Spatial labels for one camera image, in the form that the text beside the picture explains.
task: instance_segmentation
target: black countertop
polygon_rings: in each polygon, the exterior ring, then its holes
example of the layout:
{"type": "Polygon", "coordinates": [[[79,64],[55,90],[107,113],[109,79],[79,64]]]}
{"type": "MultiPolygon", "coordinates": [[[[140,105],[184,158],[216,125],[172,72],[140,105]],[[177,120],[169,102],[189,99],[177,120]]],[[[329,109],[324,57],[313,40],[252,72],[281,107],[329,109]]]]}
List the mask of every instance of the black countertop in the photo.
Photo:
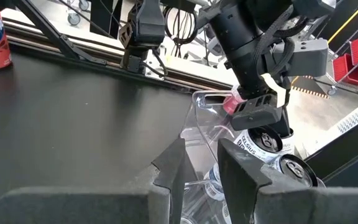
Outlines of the black countertop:
{"type": "Polygon", "coordinates": [[[179,135],[189,94],[12,53],[0,71],[0,196],[113,185],[179,135]]]}

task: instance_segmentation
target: floor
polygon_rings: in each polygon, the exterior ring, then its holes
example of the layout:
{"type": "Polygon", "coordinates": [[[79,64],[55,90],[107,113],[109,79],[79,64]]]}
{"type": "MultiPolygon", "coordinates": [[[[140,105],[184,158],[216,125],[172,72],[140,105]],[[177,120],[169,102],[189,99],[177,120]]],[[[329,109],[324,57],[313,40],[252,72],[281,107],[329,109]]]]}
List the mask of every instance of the floor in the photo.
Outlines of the floor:
{"type": "MultiPolygon", "coordinates": [[[[44,15],[53,21],[61,21],[67,25],[67,8],[57,3],[56,0],[33,0],[33,3],[41,9],[44,15]]],[[[122,21],[126,21],[127,13],[131,9],[133,2],[124,1],[122,7],[122,21]]],[[[89,12],[83,12],[86,17],[90,17],[89,12]]],[[[172,13],[169,23],[173,23],[176,12],[172,13]]],[[[89,23],[84,19],[77,25],[77,28],[89,30],[89,23]]],[[[169,38],[165,38],[164,46],[170,52],[173,48],[173,42],[169,38]]],[[[203,57],[205,49],[200,44],[188,44],[181,48],[182,55],[191,50],[197,55],[203,57]]],[[[209,58],[211,61],[217,61],[218,57],[213,55],[209,58]]],[[[322,78],[322,81],[329,83],[329,80],[322,78]]],[[[329,90],[330,85],[321,84],[324,91],[329,90]]],[[[291,100],[288,105],[288,114],[290,125],[295,132],[295,146],[302,157],[315,152],[313,141],[324,134],[331,126],[335,125],[339,120],[349,114],[358,107],[358,94],[338,89],[336,94],[330,96],[329,99],[320,98],[318,96],[308,95],[299,91],[291,92],[291,100]]]]}

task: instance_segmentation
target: black table surface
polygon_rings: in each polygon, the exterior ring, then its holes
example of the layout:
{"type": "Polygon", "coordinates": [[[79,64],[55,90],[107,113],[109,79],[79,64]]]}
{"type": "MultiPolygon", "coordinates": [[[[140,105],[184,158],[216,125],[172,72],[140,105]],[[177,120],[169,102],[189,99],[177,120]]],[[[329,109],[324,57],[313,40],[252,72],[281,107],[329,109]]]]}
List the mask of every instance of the black table surface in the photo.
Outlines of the black table surface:
{"type": "Polygon", "coordinates": [[[131,179],[179,135],[189,94],[12,53],[0,71],[0,196],[131,179]]]}

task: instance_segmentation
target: black bracket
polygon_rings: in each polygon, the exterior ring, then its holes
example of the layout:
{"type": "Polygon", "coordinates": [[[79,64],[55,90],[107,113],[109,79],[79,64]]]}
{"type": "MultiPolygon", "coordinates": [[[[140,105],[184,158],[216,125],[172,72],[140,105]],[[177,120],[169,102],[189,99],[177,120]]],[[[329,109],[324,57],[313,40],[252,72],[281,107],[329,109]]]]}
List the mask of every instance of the black bracket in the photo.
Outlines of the black bracket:
{"type": "Polygon", "coordinates": [[[16,7],[20,9],[30,20],[34,23],[36,28],[56,46],[61,53],[71,59],[87,60],[89,62],[106,65],[105,60],[94,58],[76,47],[68,40],[66,35],[62,35],[56,28],[48,21],[47,18],[29,1],[29,0],[13,0],[16,7]]]}

